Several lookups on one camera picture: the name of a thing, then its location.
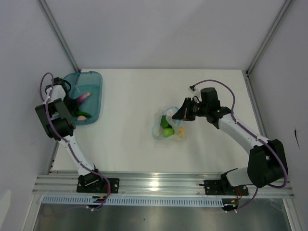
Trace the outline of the yellow toy lemon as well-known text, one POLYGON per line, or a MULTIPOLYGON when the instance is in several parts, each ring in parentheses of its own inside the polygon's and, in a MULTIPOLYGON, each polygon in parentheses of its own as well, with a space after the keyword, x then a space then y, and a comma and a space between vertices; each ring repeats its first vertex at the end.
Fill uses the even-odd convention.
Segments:
POLYGON ((178 127, 178 137, 184 138, 186 136, 186 129, 183 127, 178 127))

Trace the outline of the light green toy cucumber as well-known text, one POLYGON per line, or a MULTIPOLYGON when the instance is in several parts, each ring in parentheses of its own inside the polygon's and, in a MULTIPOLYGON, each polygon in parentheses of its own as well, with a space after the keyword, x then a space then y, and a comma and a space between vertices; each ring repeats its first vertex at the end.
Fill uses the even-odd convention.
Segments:
POLYGON ((160 126, 161 126, 163 129, 172 128, 172 126, 169 124, 169 122, 168 122, 167 119, 166 119, 166 115, 162 115, 162 117, 161 117, 161 122, 160 122, 160 126))

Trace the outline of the clear zip top bag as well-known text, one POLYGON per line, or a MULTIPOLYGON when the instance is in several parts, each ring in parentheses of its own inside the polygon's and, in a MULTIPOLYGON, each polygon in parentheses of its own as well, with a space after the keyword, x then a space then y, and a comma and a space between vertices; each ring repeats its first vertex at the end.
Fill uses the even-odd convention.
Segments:
POLYGON ((181 120, 173 119, 177 107, 168 107, 156 114, 157 118, 152 127, 152 137, 158 141, 180 141, 187 137, 187 130, 181 120))

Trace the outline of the green toy bell pepper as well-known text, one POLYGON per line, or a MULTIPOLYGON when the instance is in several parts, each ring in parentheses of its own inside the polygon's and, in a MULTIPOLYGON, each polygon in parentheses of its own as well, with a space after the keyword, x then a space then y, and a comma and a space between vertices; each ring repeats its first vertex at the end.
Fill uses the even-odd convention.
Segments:
POLYGON ((163 129, 163 131, 158 135, 158 137, 164 137, 164 138, 167 138, 167 137, 170 137, 172 135, 175 134, 175 131, 173 128, 165 128, 163 129))

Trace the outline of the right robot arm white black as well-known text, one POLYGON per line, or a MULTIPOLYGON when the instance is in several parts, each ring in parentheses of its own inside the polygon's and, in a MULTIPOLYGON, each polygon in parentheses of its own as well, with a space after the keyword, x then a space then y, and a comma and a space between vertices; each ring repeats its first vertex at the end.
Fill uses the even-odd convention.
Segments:
POLYGON ((275 187, 283 179, 287 184, 288 169, 283 144, 254 133, 237 120, 228 107, 222 107, 215 88, 201 89, 201 99, 185 98, 181 108, 173 115, 175 120, 194 121, 205 117, 208 123, 233 138, 249 155, 248 166, 230 170, 222 175, 220 190, 231 194, 239 185, 275 187))

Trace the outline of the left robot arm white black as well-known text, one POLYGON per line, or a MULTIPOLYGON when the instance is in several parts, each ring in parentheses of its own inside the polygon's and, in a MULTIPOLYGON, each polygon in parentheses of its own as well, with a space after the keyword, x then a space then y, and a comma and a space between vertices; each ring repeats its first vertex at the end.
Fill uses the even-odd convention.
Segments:
POLYGON ((53 77, 50 72, 42 77, 41 87, 47 75, 51 76, 51 84, 45 87, 46 97, 42 99, 43 103, 35 108, 46 134, 62 145, 72 158, 78 172, 77 192, 109 193, 110 181, 86 157, 74 135, 76 125, 73 117, 89 118, 86 113, 80 111, 79 106, 90 94, 87 92, 85 96, 71 98, 71 89, 68 88, 71 87, 70 83, 60 77, 53 77))

